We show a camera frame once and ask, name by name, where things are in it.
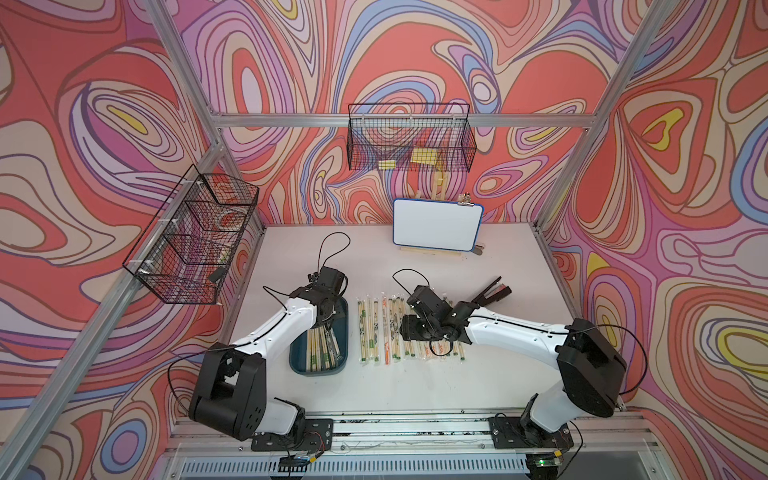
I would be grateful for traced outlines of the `panda chopsticks pair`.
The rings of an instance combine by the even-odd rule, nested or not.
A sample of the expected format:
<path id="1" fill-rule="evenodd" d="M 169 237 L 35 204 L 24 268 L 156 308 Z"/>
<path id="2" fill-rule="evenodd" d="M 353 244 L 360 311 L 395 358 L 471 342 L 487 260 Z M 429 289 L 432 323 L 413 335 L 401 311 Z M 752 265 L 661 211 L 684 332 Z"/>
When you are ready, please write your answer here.
<path id="1" fill-rule="evenodd" d="M 358 329 L 359 329 L 359 346 L 360 346 L 360 361 L 366 363 L 367 357 L 367 337 L 366 337 L 366 311 L 365 302 L 361 299 L 357 299 L 358 309 Z"/>

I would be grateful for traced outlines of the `green band chopsticks pair eleventh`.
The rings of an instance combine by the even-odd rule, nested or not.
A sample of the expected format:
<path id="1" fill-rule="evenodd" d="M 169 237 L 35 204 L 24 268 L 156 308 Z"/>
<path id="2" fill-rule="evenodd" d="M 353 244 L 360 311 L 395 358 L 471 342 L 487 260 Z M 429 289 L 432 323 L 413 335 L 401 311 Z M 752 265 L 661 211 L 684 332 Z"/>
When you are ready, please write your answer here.
<path id="1" fill-rule="evenodd" d="M 374 347 L 373 345 L 373 339 L 372 339 L 372 323 L 371 323 L 371 303 L 370 303 L 370 297 L 366 296 L 364 300 L 364 313 L 365 313 L 365 336 L 366 336 L 366 349 L 367 349 L 367 360 L 369 363 L 373 363 L 374 361 Z"/>

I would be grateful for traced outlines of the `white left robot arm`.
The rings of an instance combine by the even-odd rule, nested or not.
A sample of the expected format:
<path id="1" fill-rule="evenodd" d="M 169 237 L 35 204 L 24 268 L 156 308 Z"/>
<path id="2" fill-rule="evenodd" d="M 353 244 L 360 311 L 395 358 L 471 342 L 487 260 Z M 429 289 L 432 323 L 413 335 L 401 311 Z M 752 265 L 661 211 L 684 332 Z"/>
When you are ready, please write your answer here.
<path id="1" fill-rule="evenodd" d="M 309 283 L 286 295 L 281 309 L 231 345 L 204 353 L 188 417 L 239 441 L 263 438 L 295 449 L 308 432 L 306 410 L 268 393 L 268 366 L 302 334 L 328 328 L 341 312 L 347 277 L 323 266 Z"/>

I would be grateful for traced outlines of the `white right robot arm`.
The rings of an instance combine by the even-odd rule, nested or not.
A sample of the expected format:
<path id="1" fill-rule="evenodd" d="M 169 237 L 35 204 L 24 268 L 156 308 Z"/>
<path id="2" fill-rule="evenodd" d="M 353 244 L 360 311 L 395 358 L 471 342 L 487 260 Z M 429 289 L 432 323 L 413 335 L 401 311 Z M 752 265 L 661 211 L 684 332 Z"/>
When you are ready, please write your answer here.
<path id="1" fill-rule="evenodd" d="M 568 325 L 505 316 L 476 302 L 451 306 L 427 285 L 406 300 L 401 320 L 406 341 L 436 341 L 501 348 L 559 372 L 560 379 L 535 393 L 523 413 L 507 422 L 532 448 L 553 448 L 563 429 L 581 415 L 611 417 L 618 408 L 627 363 L 599 328 L 576 318 Z"/>

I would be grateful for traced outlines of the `teal plastic storage box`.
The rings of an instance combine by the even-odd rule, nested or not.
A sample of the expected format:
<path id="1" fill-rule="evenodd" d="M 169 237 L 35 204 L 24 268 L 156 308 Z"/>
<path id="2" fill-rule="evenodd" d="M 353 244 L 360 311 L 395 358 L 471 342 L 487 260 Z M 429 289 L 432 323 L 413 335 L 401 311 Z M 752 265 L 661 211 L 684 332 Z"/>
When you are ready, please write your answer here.
<path id="1" fill-rule="evenodd" d="M 326 376 L 341 372 L 349 356 L 348 303 L 342 298 L 328 326 L 312 328 L 290 345 L 289 366 L 300 375 Z"/>

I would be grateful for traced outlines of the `black stapler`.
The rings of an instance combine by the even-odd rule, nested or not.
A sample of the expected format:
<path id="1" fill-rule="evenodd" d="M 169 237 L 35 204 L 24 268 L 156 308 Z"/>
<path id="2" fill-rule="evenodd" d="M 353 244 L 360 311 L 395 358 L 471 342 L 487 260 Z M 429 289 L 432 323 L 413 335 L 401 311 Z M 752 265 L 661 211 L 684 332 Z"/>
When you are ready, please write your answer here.
<path id="1" fill-rule="evenodd" d="M 487 307 L 488 305 L 501 301 L 512 294 L 512 289 L 502 282 L 502 277 L 498 276 L 477 295 L 475 295 L 470 302 L 480 307 Z"/>

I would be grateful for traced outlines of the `aluminium frame post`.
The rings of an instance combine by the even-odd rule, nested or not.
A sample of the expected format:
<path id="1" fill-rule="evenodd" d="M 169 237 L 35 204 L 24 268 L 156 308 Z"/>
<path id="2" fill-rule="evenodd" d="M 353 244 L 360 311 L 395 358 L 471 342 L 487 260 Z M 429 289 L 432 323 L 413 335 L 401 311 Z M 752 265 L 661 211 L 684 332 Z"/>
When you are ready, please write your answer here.
<path id="1" fill-rule="evenodd" d="M 193 71 L 181 35 L 172 15 L 165 6 L 165 2 L 147 1 L 146 8 L 154 29 L 169 56 L 172 68 L 178 76 L 179 84 L 191 102 L 205 138 L 209 141 L 209 146 L 197 164 L 198 171 L 200 173 L 214 173 L 220 169 L 227 175 L 242 180 L 242 172 L 225 143 L 220 129 L 214 122 L 214 115 L 209 109 L 208 100 Z"/>

